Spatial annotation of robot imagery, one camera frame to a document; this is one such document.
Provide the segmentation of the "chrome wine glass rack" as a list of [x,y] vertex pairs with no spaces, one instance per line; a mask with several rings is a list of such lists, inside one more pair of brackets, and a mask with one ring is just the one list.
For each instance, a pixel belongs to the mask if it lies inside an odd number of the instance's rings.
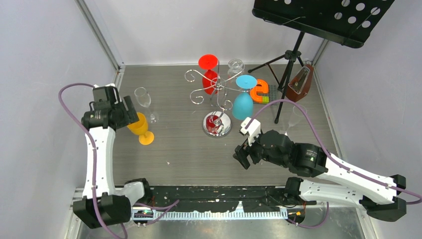
[[[204,73],[191,69],[184,74],[184,78],[187,82],[194,82],[196,79],[195,74],[198,74],[201,78],[204,77]],[[204,116],[202,121],[202,130],[209,137],[222,138],[231,132],[232,123],[228,111],[232,110],[233,102],[228,99],[228,91],[236,90],[229,86],[229,83],[233,80],[235,79],[224,79],[218,73],[214,92],[209,95],[211,112]],[[204,92],[203,87],[190,92],[189,97],[193,104],[201,105],[205,103],[205,96],[202,96],[201,92]]]

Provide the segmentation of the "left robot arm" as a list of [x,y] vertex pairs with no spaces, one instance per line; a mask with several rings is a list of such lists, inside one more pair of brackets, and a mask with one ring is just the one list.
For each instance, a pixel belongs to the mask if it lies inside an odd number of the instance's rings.
[[115,84],[95,86],[79,124],[87,141],[87,174],[82,199],[73,204],[73,212],[90,229],[122,224],[131,218],[132,207],[147,206],[153,194],[145,178],[125,182],[115,188],[112,155],[116,131],[144,123],[130,96],[120,97]]

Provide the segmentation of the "clear champagne flute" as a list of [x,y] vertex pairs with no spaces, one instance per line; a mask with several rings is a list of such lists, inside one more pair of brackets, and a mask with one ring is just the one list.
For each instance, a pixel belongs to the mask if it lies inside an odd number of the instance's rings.
[[288,135],[288,131],[292,127],[296,126],[302,119],[305,118],[302,110],[305,113],[307,113],[307,109],[304,106],[302,106],[302,105],[299,105],[298,107],[297,106],[293,106],[292,112],[290,114],[290,118],[288,120],[288,127],[285,130],[284,135]]

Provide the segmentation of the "yellow wine glass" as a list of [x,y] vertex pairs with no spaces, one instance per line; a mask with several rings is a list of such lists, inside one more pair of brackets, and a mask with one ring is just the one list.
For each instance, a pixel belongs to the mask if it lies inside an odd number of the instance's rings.
[[138,136],[138,141],[140,144],[149,145],[154,141],[154,134],[148,129],[148,121],[145,115],[142,113],[137,113],[137,116],[138,121],[129,124],[127,127],[134,135]]

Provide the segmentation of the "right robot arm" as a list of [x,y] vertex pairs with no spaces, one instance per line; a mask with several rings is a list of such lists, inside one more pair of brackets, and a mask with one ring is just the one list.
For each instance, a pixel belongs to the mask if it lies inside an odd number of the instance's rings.
[[287,168],[294,177],[285,185],[284,198],[290,204],[326,201],[364,209],[367,215],[395,222],[407,213],[406,201],[395,187],[406,187],[405,177],[377,175],[355,167],[310,143],[294,143],[275,130],[240,133],[248,138],[235,148],[233,157],[248,169],[261,160]]

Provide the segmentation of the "clear wine glass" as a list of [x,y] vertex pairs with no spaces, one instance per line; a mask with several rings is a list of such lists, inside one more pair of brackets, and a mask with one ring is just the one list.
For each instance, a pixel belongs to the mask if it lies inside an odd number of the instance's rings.
[[144,115],[149,123],[157,123],[159,115],[151,109],[151,97],[144,87],[138,87],[134,90],[134,95],[137,102],[145,109]]

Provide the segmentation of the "blue wine glass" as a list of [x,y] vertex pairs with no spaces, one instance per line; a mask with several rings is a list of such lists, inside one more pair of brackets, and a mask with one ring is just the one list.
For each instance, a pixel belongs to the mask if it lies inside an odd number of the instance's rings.
[[[242,90],[251,90],[257,85],[257,79],[250,75],[241,75],[236,79],[237,86]],[[234,103],[232,115],[237,120],[244,120],[253,114],[253,100],[248,92],[240,93]]]

